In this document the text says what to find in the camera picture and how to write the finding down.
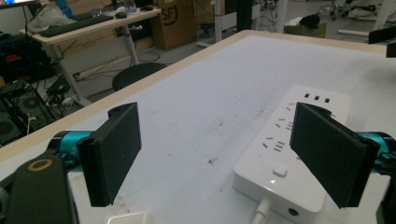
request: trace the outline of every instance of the white button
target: white button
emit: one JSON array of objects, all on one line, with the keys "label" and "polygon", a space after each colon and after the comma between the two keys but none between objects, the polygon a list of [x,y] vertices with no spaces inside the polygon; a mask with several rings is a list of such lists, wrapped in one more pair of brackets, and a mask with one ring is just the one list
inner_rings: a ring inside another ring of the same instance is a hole
[{"label": "white button", "polygon": [[281,164],[277,164],[273,168],[274,175],[277,175],[279,177],[285,177],[287,172],[288,172],[288,169],[284,165],[281,165]]}]

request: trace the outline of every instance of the black chair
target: black chair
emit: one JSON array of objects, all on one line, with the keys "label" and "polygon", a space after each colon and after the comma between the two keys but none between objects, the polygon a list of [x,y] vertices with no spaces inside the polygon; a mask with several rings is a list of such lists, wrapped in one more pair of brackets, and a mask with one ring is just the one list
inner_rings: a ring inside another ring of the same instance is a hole
[{"label": "black chair", "polygon": [[113,90],[119,91],[140,79],[160,71],[165,67],[166,65],[162,63],[140,63],[126,68],[116,74],[116,76],[113,78]]}]

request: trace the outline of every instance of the power strip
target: power strip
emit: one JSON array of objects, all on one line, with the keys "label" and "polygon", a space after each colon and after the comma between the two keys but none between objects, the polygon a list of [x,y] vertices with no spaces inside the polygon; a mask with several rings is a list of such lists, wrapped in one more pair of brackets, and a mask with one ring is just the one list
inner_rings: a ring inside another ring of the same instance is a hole
[{"label": "power strip", "polygon": [[332,111],[333,119],[345,124],[351,97],[292,86],[235,165],[233,187],[257,202],[268,197],[273,211],[307,224],[321,210],[326,191],[290,148],[297,102],[326,108]]}]

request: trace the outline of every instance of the wooden desk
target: wooden desk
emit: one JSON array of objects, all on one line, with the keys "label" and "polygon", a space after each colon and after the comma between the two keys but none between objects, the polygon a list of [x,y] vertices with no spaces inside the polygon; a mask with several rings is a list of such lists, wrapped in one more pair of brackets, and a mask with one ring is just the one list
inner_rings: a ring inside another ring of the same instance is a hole
[{"label": "wooden desk", "polygon": [[[137,10],[136,13],[134,14],[129,14],[128,17],[126,19],[113,19],[111,21],[105,21],[105,22],[101,22],[89,27],[85,27],[82,29],[78,29],[76,31],[72,31],[72,32],[68,32],[66,34],[62,34],[62,35],[56,35],[53,37],[44,37],[41,36],[39,34],[36,35],[32,35],[32,38],[34,40],[37,40],[38,42],[41,42],[44,45],[50,46],[53,54],[56,57],[56,60],[58,61],[59,65],[62,67],[63,71],[64,71],[64,77],[66,78],[67,82],[70,84],[70,87],[72,88],[73,92],[76,94],[76,96],[74,97],[75,101],[82,105],[82,106],[86,106],[89,105],[91,102],[88,101],[81,93],[80,89],[78,88],[76,81],[73,78],[73,72],[69,69],[69,65],[73,62],[68,62],[67,60],[64,59],[64,56],[62,55],[62,53],[59,51],[58,49],[58,45],[62,44],[65,41],[70,41],[73,39],[78,39],[80,37],[83,37],[85,35],[92,35],[95,33],[98,33],[100,31],[104,31],[104,30],[111,30],[117,27],[122,27],[122,32],[123,32],[123,39],[125,42],[125,46],[126,49],[129,51],[129,54],[131,55],[131,59],[133,64],[139,64],[139,61],[137,59],[137,55],[136,52],[134,51],[134,42],[131,38],[131,34],[129,32],[129,28],[128,28],[128,24],[131,24],[133,22],[136,21],[142,21],[151,17],[155,17],[157,16],[159,13],[161,12],[160,9],[155,8],[151,11],[140,11],[140,9]],[[81,61],[81,57],[90,57],[92,56],[92,52],[95,50],[91,50],[89,51],[88,54],[81,54],[79,56],[71,56],[69,61],[75,61],[76,63],[78,63],[78,61]],[[93,62],[93,60],[90,61],[84,61],[84,64],[82,64],[82,66],[85,66],[85,68],[89,68],[90,65],[94,65],[94,64],[98,64],[99,62],[95,61]]]},{"label": "wooden desk", "polygon": [[[346,126],[396,136],[396,65],[383,46],[245,31],[0,149],[0,178],[64,130],[95,130],[115,105],[138,102],[143,147],[115,204],[92,208],[70,174],[81,224],[151,211],[163,224],[251,223],[257,203],[233,189],[233,168],[293,84],[352,97]],[[359,208],[326,199],[320,224],[375,222],[388,179],[372,175]],[[270,224],[290,223],[270,213]]]}]

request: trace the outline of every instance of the cable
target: cable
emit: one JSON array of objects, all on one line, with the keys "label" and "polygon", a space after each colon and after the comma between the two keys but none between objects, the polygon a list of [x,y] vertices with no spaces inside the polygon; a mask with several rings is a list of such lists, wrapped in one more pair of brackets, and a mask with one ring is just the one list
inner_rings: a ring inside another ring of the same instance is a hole
[{"label": "cable", "polygon": [[252,224],[265,223],[265,219],[268,217],[268,212],[270,211],[272,204],[273,201],[270,198],[263,196],[262,201],[256,208],[256,216],[254,217]]}]

